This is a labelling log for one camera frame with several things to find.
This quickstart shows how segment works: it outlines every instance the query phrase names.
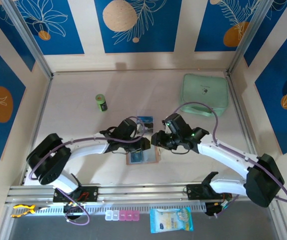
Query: white floor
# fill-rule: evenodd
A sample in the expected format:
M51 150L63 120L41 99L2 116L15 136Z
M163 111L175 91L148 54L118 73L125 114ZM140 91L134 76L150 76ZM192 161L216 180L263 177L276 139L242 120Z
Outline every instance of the white floor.
M224 77L223 72L196 70L102 71L83 74L55 75L38 132L36 146L50 133L64 141L89 137L108 127L117 126L129 116L153 116L155 131L162 120L179 105L184 74ZM95 96L104 94L108 111L100 112ZM214 117L180 112L192 127L212 132ZM232 100L219 117L216 137L247 151ZM65 169L82 184L156 184L202 181L211 171L232 170L207 156L189 152L175 155L161 150L159 163L126 165L122 154L106 153L75 158ZM25 185L38 185L26 179Z

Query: green bag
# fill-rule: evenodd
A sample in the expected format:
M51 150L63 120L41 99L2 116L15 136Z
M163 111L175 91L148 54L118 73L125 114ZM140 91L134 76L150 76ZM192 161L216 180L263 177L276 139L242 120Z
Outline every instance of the green bag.
M186 74L180 95L180 105L188 102L200 102L210 106L218 116L228 107L228 83L223 77L198 76ZM200 104L188 104L180 109L190 114L213 116L214 114Z

